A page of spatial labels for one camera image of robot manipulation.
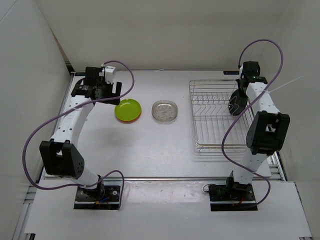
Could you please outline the green plate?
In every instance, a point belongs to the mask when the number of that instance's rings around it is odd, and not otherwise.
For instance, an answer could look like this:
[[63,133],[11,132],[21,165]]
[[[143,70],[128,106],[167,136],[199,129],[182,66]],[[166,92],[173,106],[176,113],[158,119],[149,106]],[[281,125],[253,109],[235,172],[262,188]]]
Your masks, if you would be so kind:
[[114,114],[119,119],[130,121],[142,113],[142,107],[137,100],[128,98],[120,101],[114,108]]

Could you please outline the black plate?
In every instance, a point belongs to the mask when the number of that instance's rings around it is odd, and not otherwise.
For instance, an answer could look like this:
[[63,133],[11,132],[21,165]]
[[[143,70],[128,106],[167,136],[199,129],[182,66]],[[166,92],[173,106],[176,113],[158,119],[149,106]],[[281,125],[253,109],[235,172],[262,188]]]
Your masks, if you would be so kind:
[[228,110],[232,116],[238,116],[247,106],[248,97],[240,89],[235,90],[230,96]]

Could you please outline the orange plate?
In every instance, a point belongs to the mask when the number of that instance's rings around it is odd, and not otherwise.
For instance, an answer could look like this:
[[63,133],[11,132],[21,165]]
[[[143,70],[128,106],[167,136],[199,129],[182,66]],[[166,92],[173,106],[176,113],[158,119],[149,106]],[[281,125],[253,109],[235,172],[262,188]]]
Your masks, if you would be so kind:
[[120,123],[123,123],[123,124],[131,124],[131,123],[136,122],[140,117],[141,117],[141,113],[140,113],[137,117],[135,117],[134,119],[128,120],[128,121],[122,120],[122,119],[118,118],[117,116],[116,116],[116,119],[117,119],[117,121],[119,121]]

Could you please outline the clear glass plate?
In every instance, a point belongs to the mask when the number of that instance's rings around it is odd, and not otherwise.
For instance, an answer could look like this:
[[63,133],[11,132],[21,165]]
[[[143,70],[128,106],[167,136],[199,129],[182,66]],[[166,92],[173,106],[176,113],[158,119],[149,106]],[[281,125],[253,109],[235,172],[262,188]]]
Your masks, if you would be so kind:
[[158,100],[151,108],[152,118],[161,124],[169,124],[178,117],[178,106],[170,100]]

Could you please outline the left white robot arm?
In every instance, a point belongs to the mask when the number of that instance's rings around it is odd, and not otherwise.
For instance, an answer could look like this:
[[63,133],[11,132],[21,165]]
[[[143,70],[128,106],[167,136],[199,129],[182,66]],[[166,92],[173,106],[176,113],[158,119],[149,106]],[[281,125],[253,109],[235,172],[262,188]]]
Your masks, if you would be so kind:
[[87,67],[85,77],[72,92],[68,108],[49,141],[42,141],[39,150],[47,174],[70,179],[93,200],[100,200],[105,188],[100,176],[85,167],[85,160],[77,149],[78,140],[94,100],[104,99],[106,104],[118,105],[122,83],[113,83],[114,66]]

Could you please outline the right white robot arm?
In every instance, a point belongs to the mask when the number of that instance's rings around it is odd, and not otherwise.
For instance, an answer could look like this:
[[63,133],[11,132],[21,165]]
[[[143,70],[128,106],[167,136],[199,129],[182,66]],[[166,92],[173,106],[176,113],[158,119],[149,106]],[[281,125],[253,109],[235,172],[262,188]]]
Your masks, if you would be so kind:
[[244,113],[251,103],[254,119],[246,134],[246,152],[226,182],[224,193],[230,200],[246,195],[252,186],[254,173],[267,157],[281,150],[290,124],[290,117],[274,104],[266,91],[267,80],[260,75],[257,61],[245,61],[240,67],[238,88],[229,99],[228,110],[233,116]]

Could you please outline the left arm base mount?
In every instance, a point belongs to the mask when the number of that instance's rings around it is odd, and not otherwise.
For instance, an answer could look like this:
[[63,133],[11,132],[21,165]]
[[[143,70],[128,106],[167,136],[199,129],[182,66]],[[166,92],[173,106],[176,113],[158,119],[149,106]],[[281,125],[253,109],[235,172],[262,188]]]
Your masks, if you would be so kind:
[[73,204],[74,210],[119,210],[122,187],[99,183],[95,189],[78,187]]

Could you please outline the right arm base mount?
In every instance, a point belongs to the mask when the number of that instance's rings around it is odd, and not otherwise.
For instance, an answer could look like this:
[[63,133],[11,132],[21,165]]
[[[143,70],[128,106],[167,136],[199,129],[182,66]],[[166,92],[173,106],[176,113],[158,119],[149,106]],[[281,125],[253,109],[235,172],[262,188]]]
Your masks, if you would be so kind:
[[202,190],[209,194],[211,212],[257,211],[256,198],[252,186],[245,193],[227,192],[227,186],[206,184]]

